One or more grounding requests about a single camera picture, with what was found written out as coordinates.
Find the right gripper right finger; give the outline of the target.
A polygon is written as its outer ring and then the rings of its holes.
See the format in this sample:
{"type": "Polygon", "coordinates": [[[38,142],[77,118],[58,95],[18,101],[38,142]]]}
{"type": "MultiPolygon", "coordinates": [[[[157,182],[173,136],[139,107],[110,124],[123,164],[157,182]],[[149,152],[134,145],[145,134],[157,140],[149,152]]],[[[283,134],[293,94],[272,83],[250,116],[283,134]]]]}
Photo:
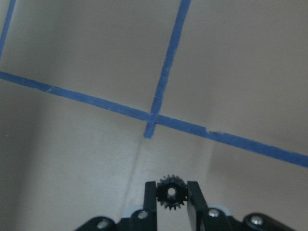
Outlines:
{"type": "Polygon", "coordinates": [[[190,225],[193,231],[204,231],[204,215],[207,211],[207,203],[201,188],[196,181],[187,182],[188,201],[187,211],[190,225]]]}

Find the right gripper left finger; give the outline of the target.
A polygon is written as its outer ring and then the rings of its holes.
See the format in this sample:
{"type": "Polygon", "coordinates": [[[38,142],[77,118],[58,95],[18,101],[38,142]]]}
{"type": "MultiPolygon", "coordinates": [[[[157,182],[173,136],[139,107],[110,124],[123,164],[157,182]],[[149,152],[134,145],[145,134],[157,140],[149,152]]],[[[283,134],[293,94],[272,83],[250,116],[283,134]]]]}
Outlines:
{"type": "Polygon", "coordinates": [[[157,201],[156,201],[156,182],[145,183],[143,210],[147,212],[145,218],[146,231],[157,230],[157,201]]]}

